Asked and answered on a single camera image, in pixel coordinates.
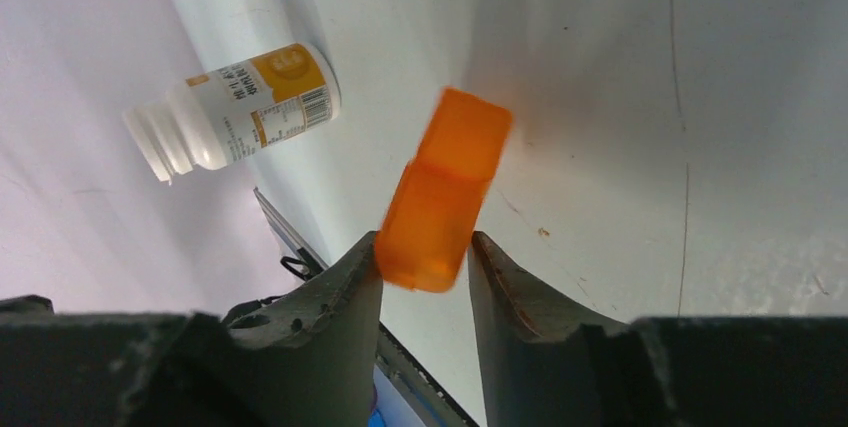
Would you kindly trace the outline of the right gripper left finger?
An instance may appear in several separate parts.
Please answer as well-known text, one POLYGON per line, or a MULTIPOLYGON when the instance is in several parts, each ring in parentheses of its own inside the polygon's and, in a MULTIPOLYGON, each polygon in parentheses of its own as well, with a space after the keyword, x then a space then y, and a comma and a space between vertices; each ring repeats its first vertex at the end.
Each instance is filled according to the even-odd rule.
POLYGON ((1 303, 5 426, 364 426, 383 283, 373 233, 274 300, 202 312, 58 314, 1 303))

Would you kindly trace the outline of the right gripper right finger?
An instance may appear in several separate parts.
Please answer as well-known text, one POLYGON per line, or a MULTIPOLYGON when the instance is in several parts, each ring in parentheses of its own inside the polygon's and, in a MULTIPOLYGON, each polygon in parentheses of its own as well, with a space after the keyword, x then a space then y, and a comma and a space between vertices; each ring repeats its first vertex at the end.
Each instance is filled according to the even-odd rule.
POLYGON ((622 323, 520 267, 487 234, 468 251, 492 426, 843 426, 839 316, 622 323))

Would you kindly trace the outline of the orange pill organizer box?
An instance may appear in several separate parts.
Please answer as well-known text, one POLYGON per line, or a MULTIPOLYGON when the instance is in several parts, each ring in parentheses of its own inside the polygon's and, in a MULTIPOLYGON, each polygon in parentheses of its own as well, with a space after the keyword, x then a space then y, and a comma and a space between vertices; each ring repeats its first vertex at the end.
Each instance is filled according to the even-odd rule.
POLYGON ((454 286, 512 125, 504 107, 442 92, 375 238, 386 282, 432 293, 454 286))

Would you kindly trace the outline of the white pill bottle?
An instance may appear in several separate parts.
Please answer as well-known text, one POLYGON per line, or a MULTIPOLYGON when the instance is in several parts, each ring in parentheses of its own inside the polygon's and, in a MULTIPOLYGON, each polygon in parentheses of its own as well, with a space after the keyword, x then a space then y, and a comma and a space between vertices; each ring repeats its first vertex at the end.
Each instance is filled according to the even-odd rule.
POLYGON ((219 170, 334 120, 337 78, 323 54, 294 43, 176 84, 124 122, 155 176, 219 170))

